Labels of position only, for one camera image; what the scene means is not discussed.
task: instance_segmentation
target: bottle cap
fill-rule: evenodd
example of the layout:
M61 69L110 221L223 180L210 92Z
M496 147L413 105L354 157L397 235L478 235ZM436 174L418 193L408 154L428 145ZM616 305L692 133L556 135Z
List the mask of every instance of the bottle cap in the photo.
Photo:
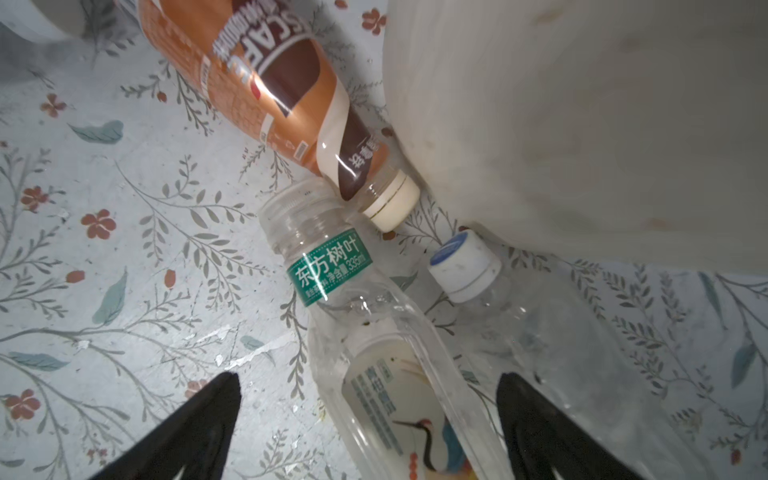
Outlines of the bottle cap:
M452 302L463 303L496 280L502 261L478 234L464 230L432 255L428 270Z
M376 228L382 232L389 232L410 215L419 201L420 194L421 191L416 182L405 172L398 170L395 179L362 213L371 219Z
M294 235L306 220L342 207L331 184L316 177L293 184L270 198L261 207L258 217L266 241L275 253L279 253L277 246L289 235Z

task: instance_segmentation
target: plastic bottle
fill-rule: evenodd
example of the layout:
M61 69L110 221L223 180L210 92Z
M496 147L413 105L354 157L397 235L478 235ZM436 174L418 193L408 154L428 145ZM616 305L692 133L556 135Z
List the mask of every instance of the plastic bottle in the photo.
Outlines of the plastic bottle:
M232 123L322 175L382 231L419 187L388 164L308 24L280 0L118 0L149 42Z
M312 376L362 478L511 478L478 397L432 324L371 264L331 186L295 184L259 218L309 309Z
M454 331L484 389L516 372L643 478L715 478L569 285L506 269L471 230L435 252L429 271L460 307Z

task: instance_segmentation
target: bottle label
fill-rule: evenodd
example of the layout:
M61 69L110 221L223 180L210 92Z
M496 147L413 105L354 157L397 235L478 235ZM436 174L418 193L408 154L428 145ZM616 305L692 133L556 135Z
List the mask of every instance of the bottle label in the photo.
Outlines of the bottle label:
M355 357L342 396L393 478L477 479L405 340L377 343Z
M132 0L118 0L131 8ZM281 0L137 0L150 43L239 129L351 199L389 150Z
M373 263L366 246L354 228L305 253L290 266L290 277L305 306L328 299L342 283Z

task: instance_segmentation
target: black object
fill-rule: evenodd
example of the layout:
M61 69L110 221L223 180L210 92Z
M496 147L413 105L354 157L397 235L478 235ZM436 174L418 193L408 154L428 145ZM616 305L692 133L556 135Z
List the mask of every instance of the black object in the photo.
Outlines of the black object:
M219 480L240 410L236 373L221 373L91 480Z
M515 480L642 480L520 375L502 375L496 402Z

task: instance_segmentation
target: crane illustration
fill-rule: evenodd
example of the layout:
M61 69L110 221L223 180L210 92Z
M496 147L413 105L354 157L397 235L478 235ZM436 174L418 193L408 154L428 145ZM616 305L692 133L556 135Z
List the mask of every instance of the crane illustration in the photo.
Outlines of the crane illustration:
M424 444L424 454L422 456L422 461L427 469L426 480L477 480L477 475L472 470L472 465L469 463L462 445L458 442L456 432L453 431L453 427L451 427L447 418L442 427L442 439L448 446L448 464L440 471L438 471L432 463L432 435L434 429L432 422L428 419L422 419L416 423L397 421L393 421L392 423L421 430L426 433L427 438Z

